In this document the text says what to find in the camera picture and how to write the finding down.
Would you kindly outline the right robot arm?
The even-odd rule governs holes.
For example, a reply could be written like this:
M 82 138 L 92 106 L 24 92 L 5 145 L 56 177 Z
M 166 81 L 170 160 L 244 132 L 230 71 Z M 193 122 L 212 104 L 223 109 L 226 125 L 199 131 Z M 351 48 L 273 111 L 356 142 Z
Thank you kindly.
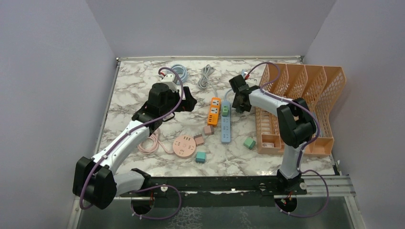
M 277 118 L 279 134 L 285 146 L 275 183 L 279 193 L 289 193 L 301 178 L 303 151 L 318 132 L 306 101 L 302 98 L 291 100 L 280 97 L 257 85 L 249 86 L 242 75 L 231 78 L 229 84 L 235 93 L 232 107 L 237 112 L 249 111 L 254 106 Z

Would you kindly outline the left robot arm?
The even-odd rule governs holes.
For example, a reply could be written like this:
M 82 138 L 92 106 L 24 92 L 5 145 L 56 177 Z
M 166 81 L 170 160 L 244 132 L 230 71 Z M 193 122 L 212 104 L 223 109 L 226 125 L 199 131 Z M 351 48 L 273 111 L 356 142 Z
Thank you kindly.
M 81 157 L 75 166 L 73 193 L 80 198 L 80 208 L 105 209 L 115 197 L 134 191 L 146 195 L 150 183 L 135 170 L 116 175 L 123 161 L 147 140 L 174 112 L 191 112 L 197 104 L 188 86 L 180 90 L 168 83 L 155 83 L 148 100 L 137 110 L 125 130 L 92 158 Z

